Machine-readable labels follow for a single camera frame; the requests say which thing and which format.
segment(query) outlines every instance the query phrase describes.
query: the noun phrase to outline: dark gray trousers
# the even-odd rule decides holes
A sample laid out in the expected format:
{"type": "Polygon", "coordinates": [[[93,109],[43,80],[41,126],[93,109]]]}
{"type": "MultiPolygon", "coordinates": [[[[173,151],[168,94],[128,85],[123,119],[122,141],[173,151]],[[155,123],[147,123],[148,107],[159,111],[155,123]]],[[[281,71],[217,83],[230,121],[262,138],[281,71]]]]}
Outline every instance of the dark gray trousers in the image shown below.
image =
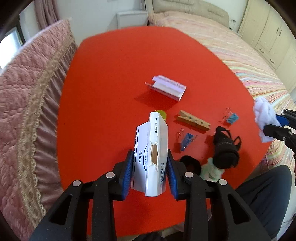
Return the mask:
{"type": "MultiPolygon", "coordinates": [[[[249,205],[271,238],[278,234],[290,199],[292,176],[287,166],[278,166],[243,184],[237,193],[249,205]]],[[[180,234],[168,240],[179,240],[180,234]]],[[[142,234],[134,241],[165,241],[157,232],[142,234]]]]}

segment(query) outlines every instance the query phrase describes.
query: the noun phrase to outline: beige headboard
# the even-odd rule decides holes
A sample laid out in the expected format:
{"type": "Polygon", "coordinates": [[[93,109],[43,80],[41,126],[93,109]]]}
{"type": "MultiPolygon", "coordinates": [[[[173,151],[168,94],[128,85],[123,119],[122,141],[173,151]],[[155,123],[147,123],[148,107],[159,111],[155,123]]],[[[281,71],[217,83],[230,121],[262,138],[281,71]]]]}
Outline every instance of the beige headboard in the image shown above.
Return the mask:
{"type": "Polygon", "coordinates": [[[178,11],[215,20],[229,27],[229,16],[223,9],[202,0],[142,0],[142,9],[147,12],[178,11]]]}

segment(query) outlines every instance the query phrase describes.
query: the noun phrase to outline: pink curtain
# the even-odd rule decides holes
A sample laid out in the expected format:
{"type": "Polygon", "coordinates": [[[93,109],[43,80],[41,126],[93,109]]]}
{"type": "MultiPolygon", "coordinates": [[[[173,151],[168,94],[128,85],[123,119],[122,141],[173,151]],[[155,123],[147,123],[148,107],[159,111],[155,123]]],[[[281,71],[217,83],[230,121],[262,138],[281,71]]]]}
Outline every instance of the pink curtain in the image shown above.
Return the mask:
{"type": "Polygon", "coordinates": [[[57,22],[59,14],[55,0],[34,0],[35,12],[40,29],[57,22]]]}

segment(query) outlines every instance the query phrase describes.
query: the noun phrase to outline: nightstand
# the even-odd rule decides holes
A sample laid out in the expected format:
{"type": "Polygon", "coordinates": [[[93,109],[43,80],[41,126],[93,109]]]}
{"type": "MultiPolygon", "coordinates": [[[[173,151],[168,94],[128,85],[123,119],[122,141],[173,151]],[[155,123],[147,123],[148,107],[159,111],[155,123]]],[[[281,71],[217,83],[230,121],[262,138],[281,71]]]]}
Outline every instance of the nightstand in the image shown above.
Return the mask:
{"type": "Polygon", "coordinates": [[[147,26],[148,16],[146,11],[132,10],[117,13],[118,28],[132,26],[147,26]]]}

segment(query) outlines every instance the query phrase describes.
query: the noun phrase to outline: mattress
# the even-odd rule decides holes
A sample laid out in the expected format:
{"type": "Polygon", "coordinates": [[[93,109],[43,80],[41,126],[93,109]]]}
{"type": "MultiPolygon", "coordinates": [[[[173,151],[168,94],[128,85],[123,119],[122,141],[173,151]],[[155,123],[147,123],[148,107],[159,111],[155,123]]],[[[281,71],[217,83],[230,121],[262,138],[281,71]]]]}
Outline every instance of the mattress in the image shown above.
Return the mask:
{"type": "MultiPolygon", "coordinates": [[[[204,45],[229,67],[253,98],[265,97],[277,114],[283,109],[296,110],[287,89],[274,71],[235,32],[214,20],[183,12],[150,13],[148,18],[153,25],[176,28],[204,45]]],[[[274,140],[262,157],[261,171],[278,165],[287,165],[294,171],[293,155],[284,142],[274,140]]]]}

